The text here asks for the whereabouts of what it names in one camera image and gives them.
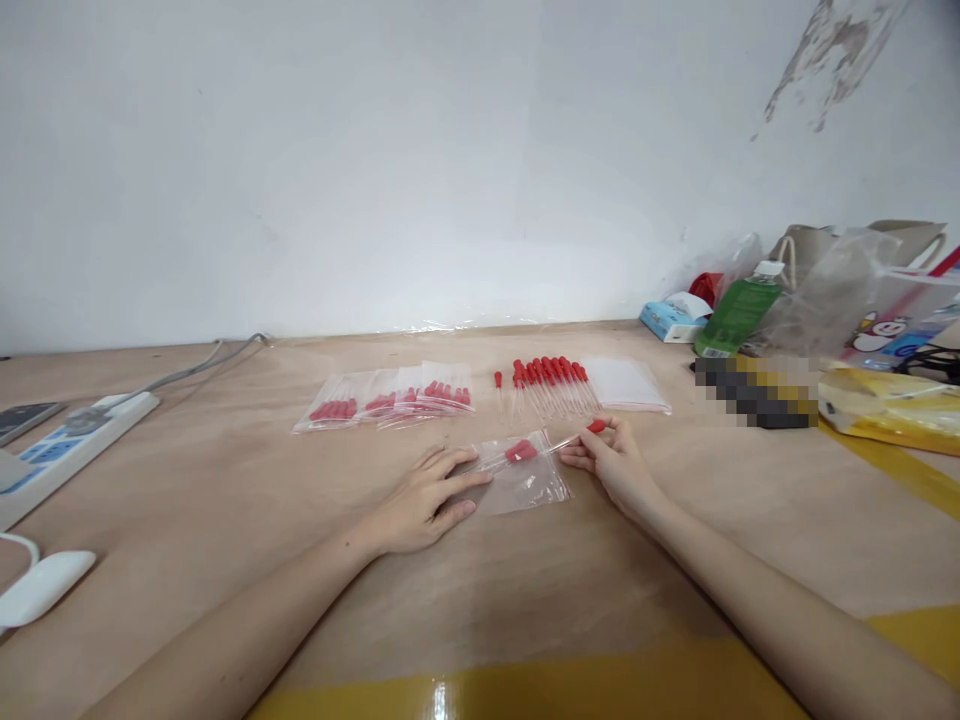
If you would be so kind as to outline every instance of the forearm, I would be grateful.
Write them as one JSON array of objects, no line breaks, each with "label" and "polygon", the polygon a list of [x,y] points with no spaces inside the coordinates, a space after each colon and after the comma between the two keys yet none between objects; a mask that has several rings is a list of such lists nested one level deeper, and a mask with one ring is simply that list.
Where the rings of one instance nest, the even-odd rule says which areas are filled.
[{"label": "forearm", "polygon": [[659,490],[632,509],[818,718],[956,717],[940,677]]},{"label": "forearm", "polygon": [[185,630],[84,719],[243,717],[378,552],[353,528],[315,545]]}]

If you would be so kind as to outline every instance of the wooden table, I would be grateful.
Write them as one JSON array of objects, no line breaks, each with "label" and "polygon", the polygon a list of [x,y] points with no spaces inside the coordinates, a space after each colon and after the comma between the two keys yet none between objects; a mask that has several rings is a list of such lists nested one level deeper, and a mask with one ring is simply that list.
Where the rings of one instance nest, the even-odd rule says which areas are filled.
[{"label": "wooden table", "polygon": [[[14,359],[0,363],[0,407],[79,406],[208,351]],[[737,427],[695,386],[689,346],[620,322],[281,341],[158,391],[159,408],[15,528],[45,552],[89,549],[100,560],[0,646],[0,715],[75,717],[187,625],[374,502],[428,444],[535,429],[529,413],[501,422],[493,372],[559,354],[647,362],[674,413],[631,422],[665,491],[960,682],[947,645],[960,640],[960,525],[819,430]],[[476,417],[290,433],[329,374],[422,359],[471,364]],[[550,437],[577,424],[551,425]],[[595,482],[563,475],[568,502],[474,517],[428,551],[370,567],[256,717],[441,717],[441,706],[456,717],[616,716],[638,702],[691,716],[799,713]],[[24,567],[20,549],[0,544],[0,582]]]}]

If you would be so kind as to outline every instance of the bottle cap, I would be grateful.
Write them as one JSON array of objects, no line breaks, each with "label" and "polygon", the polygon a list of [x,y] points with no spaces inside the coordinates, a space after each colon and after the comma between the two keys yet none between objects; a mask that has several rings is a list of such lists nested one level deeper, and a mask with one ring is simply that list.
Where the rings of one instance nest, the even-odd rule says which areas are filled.
[{"label": "bottle cap", "polygon": [[760,275],[776,277],[783,272],[783,263],[777,262],[776,260],[761,260],[757,264],[757,269],[754,270],[754,272]]}]

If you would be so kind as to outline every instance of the yellow plastic bag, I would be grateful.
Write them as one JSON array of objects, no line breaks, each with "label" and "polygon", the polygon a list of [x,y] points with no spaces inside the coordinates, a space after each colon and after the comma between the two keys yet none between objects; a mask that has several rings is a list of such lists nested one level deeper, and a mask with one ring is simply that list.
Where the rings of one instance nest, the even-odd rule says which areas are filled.
[{"label": "yellow plastic bag", "polygon": [[897,373],[839,368],[819,384],[820,414],[844,435],[960,456],[960,388]]}]

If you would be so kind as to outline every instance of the green bottle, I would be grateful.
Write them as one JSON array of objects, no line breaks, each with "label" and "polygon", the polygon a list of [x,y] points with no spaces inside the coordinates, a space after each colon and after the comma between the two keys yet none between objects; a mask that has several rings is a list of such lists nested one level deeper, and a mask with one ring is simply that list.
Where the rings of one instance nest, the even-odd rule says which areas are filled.
[{"label": "green bottle", "polygon": [[693,344],[697,355],[735,355],[780,296],[781,288],[775,278],[782,270],[783,263],[763,260],[757,265],[753,275],[731,285],[713,311],[713,317]]}]

